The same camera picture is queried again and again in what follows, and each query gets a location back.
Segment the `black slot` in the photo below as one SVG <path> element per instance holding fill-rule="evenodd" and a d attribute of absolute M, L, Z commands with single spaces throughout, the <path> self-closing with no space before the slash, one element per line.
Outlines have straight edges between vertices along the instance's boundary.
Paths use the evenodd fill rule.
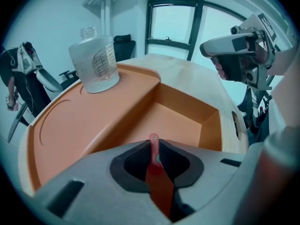
<path fill-rule="evenodd" d="M 231 159 L 227 159 L 227 158 L 223 158 L 220 162 L 225 163 L 227 165 L 234 166 L 234 167 L 239 167 L 241 164 L 241 162 L 239 162 L 239 161 L 235 161 L 235 160 L 231 160 Z"/>
<path fill-rule="evenodd" d="M 51 201 L 47 209 L 54 213 L 56 216 L 62 218 L 71 203 L 77 197 L 80 190 L 83 188 L 84 183 L 80 181 L 70 181 Z"/>

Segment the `wooden surface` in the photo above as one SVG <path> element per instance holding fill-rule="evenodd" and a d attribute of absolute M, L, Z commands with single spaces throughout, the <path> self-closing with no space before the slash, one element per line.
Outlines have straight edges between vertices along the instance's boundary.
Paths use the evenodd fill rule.
<path fill-rule="evenodd" d="M 122 63 L 156 70 L 162 83 L 217 108 L 221 119 L 222 151 L 246 153 L 249 143 L 243 117 L 217 72 L 190 61 L 160 54 L 147 54 Z M 235 133 L 232 112 L 237 114 L 239 139 Z"/>

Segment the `wooden table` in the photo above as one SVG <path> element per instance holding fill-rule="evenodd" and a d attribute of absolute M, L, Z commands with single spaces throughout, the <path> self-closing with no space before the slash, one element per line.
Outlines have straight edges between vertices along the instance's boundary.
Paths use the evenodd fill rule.
<path fill-rule="evenodd" d="M 248 148 L 248 136 L 243 118 L 223 87 L 218 74 L 208 68 L 198 64 L 168 57 L 158 54 L 148 54 L 141 58 L 134 58 L 122 61 L 123 64 L 137 65 L 158 71 L 161 76 L 161 82 L 177 90 L 181 90 L 219 110 L 221 130 L 222 130 L 222 151 L 245 153 Z M 74 87 L 72 84 L 63 93 Z M 236 130 L 233 120 L 235 116 L 239 137 L 236 136 Z M 38 116 L 32 121 L 35 124 Z M 28 152 L 34 152 L 27 148 L 26 131 L 20 141 L 19 147 L 19 174 L 21 185 L 29 195 L 34 194 L 31 186 L 28 172 Z"/>

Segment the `bottle neck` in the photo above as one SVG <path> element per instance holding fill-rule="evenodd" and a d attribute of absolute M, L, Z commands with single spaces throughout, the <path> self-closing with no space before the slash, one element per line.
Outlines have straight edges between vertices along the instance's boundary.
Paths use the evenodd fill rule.
<path fill-rule="evenodd" d="M 80 30 L 81 40 L 86 40 L 90 38 L 96 38 L 98 35 L 98 30 L 96 27 L 85 27 Z"/>

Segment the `orange tray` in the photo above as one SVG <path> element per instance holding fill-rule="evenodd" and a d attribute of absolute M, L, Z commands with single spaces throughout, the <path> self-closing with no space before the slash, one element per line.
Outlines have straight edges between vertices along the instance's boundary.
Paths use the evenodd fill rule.
<path fill-rule="evenodd" d="M 120 81 L 100 93 L 87 93 L 81 82 L 72 85 L 28 127 L 34 191 L 85 155 L 146 140 L 151 133 L 221 150 L 216 108 L 160 83 L 156 71 L 123 64 L 118 71 Z"/>

